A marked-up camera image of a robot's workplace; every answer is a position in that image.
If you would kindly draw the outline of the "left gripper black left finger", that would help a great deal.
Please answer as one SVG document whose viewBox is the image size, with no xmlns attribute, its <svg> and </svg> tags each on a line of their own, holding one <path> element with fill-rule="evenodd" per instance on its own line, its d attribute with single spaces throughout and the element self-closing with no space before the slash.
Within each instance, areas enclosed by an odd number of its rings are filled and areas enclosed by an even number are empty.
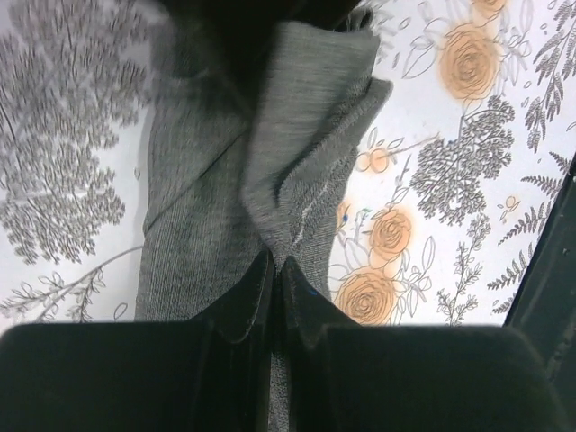
<svg viewBox="0 0 576 432">
<path fill-rule="evenodd" d="M 273 283 L 263 252 L 189 320 L 10 328 L 2 430 L 266 430 Z"/>
</svg>

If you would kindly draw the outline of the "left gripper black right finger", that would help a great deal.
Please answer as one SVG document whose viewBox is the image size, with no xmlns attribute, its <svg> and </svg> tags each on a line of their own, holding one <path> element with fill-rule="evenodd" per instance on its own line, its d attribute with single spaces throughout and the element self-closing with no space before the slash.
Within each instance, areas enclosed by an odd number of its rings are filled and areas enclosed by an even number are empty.
<svg viewBox="0 0 576 432">
<path fill-rule="evenodd" d="M 512 328 L 352 321 L 281 272 L 293 431 L 567 431 L 536 351 Z"/>
</svg>

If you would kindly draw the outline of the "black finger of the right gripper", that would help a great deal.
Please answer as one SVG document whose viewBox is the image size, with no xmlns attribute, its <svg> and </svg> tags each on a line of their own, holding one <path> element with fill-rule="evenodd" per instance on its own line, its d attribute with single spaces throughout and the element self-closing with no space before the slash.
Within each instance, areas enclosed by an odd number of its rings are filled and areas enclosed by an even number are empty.
<svg viewBox="0 0 576 432">
<path fill-rule="evenodd" d="M 259 81 L 282 23 L 329 32 L 364 28 L 372 13 L 358 1 L 163 1 L 161 73 L 178 79 L 212 77 L 223 86 Z"/>
</svg>

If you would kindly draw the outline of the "grey cloth napkin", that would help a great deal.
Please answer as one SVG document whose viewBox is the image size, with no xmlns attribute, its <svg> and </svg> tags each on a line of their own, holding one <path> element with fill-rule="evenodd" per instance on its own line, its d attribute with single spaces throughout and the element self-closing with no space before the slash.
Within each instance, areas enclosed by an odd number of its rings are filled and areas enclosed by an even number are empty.
<svg viewBox="0 0 576 432">
<path fill-rule="evenodd" d="M 158 74 L 135 316 L 185 320 L 237 283 L 262 251 L 296 259 L 329 294 L 338 206 L 357 147 L 392 84 L 374 77 L 371 21 L 348 32 L 280 24 L 259 81 Z"/>
</svg>

